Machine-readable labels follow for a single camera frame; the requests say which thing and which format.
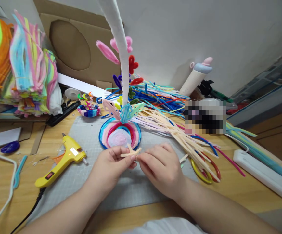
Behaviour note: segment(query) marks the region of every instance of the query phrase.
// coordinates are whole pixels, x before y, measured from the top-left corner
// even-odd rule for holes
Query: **left hand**
[[[124,153],[129,153],[129,149],[122,146],[102,151],[82,189],[96,191],[103,200],[115,187],[121,174],[127,168],[134,169],[137,166],[136,155],[122,158],[121,154]]]

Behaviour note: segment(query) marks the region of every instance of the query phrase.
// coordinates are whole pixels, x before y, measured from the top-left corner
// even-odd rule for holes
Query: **cardboard cutout hole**
[[[90,47],[85,37],[70,22],[52,22],[49,38],[57,57],[66,66],[77,71],[90,66]]]

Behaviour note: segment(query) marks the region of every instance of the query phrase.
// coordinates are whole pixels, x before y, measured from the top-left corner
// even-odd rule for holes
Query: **scissors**
[[[217,177],[219,180],[221,180],[221,174],[219,171],[219,168],[217,167],[217,165],[213,162],[213,160],[211,160],[206,154],[204,154],[203,152],[201,152],[206,158],[208,158],[212,164],[212,166],[214,167],[214,169],[216,170],[217,173]],[[206,184],[212,184],[212,182],[216,182],[218,183],[218,181],[207,171],[205,171],[203,169],[203,171],[201,172],[195,165],[193,159],[191,158],[191,165],[192,168],[194,170],[194,172],[196,173],[196,175]]]

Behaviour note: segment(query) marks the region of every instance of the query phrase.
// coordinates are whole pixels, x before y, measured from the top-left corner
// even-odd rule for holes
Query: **white bottle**
[[[202,63],[197,63],[189,77],[184,82],[179,94],[190,96],[196,87],[202,82],[205,76],[212,71],[210,64],[212,63],[212,57],[208,57]]]

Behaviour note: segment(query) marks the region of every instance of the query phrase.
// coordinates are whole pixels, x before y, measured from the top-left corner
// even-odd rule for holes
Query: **circular pipe cleaner base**
[[[99,141],[105,149],[113,146],[127,147],[130,144],[136,150],[141,141],[141,129],[137,123],[129,121],[122,124],[119,120],[110,118],[100,129]]]

